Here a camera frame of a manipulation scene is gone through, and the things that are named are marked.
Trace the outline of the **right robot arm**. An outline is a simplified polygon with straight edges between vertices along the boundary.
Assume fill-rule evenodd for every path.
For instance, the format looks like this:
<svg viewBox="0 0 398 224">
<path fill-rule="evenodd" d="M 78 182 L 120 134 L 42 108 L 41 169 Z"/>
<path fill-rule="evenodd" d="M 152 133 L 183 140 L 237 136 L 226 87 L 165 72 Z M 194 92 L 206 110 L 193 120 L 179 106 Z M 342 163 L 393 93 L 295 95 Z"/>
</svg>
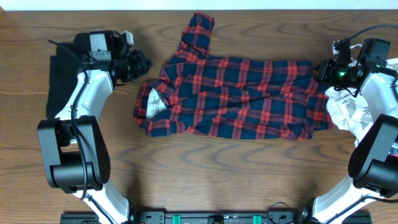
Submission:
<svg viewBox="0 0 398 224">
<path fill-rule="evenodd" d="M 352 58 L 349 39 L 333 43 L 333 59 L 312 69 L 330 86 L 333 122 L 356 136 L 348 174 L 303 209 L 301 223 L 370 223 L 356 212 L 372 202 L 397 203 L 397 69 L 391 43 L 370 38 Z"/>
</svg>

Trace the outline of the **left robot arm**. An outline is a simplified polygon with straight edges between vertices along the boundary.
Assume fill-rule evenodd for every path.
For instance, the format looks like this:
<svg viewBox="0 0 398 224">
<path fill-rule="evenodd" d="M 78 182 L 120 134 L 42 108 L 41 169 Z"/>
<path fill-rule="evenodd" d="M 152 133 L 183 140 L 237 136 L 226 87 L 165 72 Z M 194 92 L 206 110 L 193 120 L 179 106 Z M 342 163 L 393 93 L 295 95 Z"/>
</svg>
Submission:
<svg viewBox="0 0 398 224">
<path fill-rule="evenodd" d="M 134 82 L 152 66 L 133 49 L 128 31 L 79 33 L 50 58 L 46 118 L 37 127 L 49 186 L 85 202 L 90 213 L 64 213 L 62 223 L 139 223 L 110 179 L 111 160 L 98 124 L 118 83 Z"/>
</svg>

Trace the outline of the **red navy plaid shirt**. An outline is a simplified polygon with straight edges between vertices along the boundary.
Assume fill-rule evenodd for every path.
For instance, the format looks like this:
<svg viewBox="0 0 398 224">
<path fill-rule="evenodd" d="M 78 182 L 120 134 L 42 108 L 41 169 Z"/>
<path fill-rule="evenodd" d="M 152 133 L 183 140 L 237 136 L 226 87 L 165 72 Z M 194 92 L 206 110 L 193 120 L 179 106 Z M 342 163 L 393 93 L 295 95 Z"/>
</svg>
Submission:
<svg viewBox="0 0 398 224">
<path fill-rule="evenodd" d="M 210 54 L 214 24 L 194 13 L 159 77 L 142 84 L 133 117 L 148 136 L 297 141 L 333 127 L 311 62 L 217 57 Z"/>
</svg>

